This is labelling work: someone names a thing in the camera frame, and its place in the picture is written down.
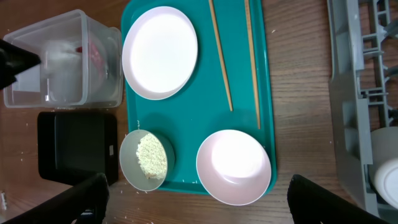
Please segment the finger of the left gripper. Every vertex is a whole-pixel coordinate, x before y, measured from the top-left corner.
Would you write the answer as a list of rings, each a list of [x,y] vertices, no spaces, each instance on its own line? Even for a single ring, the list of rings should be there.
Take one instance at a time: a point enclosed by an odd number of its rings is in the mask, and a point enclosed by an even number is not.
[[[37,54],[1,39],[1,89],[16,82],[16,75],[40,63],[41,60]]]

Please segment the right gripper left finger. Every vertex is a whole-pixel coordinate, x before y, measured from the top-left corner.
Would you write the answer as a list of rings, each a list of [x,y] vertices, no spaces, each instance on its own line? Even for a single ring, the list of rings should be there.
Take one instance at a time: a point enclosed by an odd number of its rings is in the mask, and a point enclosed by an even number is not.
[[[106,176],[98,173],[7,223],[102,223],[108,200]]]

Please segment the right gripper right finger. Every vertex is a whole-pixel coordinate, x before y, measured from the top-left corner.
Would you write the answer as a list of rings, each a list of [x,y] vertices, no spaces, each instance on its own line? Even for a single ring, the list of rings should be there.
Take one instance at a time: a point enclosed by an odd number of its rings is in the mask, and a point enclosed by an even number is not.
[[[298,174],[294,174],[291,178],[287,191],[287,202],[294,223],[387,224],[386,221]]]

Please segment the white tissue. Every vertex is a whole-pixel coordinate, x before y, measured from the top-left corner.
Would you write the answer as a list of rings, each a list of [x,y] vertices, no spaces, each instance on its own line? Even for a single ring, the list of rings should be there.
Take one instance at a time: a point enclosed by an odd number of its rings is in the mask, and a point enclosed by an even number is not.
[[[52,103],[76,103],[81,100],[82,54],[67,40],[50,40],[42,50],[42,76]]]

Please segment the grey bowl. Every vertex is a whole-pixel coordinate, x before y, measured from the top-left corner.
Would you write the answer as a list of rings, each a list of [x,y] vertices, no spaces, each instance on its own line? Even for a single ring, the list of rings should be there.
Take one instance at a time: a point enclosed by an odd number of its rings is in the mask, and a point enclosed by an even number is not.
[[[149,133],[151,132],[143,129],[137,129],[129,133],[124,138],[119,152],[119,163],[126,180],[136,189],[146,192],[158,189],[166,178],[171,176],[175,165],[175,153],[170,141],[159,133],[151,133],[164,147],[167,156],[167,175],[164,179],[148,179],[144,175],[138,164],[136,151],[140,139]]]

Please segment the red snack wrapper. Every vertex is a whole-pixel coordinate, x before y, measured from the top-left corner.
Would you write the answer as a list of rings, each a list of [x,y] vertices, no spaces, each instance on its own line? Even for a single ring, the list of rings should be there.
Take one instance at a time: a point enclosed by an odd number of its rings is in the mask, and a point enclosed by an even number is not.
[[[106,49],[102,41],[95,36],[88,39],[87,58],[90,79],[100,85],[109,78],[109,66]]]

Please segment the white round plate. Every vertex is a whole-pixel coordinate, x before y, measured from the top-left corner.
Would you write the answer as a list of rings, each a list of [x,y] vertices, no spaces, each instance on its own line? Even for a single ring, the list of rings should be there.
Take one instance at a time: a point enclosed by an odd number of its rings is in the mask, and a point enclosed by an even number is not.
[[[148,100],[173,96],[189,81],[198,58],[193,24],[180,10],[154,7],[132,24],[122,66],[129,86]]]

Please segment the wooden chopstick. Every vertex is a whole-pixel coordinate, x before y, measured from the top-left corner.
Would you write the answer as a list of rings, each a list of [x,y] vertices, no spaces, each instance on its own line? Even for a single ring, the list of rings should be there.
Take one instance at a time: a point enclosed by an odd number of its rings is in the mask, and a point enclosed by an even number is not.
[[[256,109],[256,119],[257,119],[257,128],[261,128],[261,115],[260,115],[260,107],[259,107],[259,92],[258,92],[258,84],[257,84],[257,70],[256,70],[256,59],[254,55],[254,42],[252,35],[252,23],[251,23],[251,10],[250,10],[250,0],[244,0],[245,6],[245,15],[246,15],[246,26],[248,32],[248,44],[249,44],[249,54],[251,61],[251,73],[252,73],[252,85],[254,92],[254,105]]]
[[[226,66],[225,66],[225,62],[224,62],[223,49],[222,49],[222,45],[221,45],[220,33],[218,30],[218,23],[216,20],[216,13],[215,13],[213,0],[208,0],[208,4],[209,4],[209,8],[210,8],[211,21],[212,21],[212,25],[213,25],[213,29],[214,29],[214,33],[215,33],[216,46],[218,49],[218,56],[219,56],[219,60],[220,60],[220,67],[221,67],[221,72],[222,72],[222,76],[223,76],[226,96],[228,99],[229,110],[233,111],[233,102],[232,102],[231,92],[230,92],[230,88],[229,88],[228,74],[227,74]]]

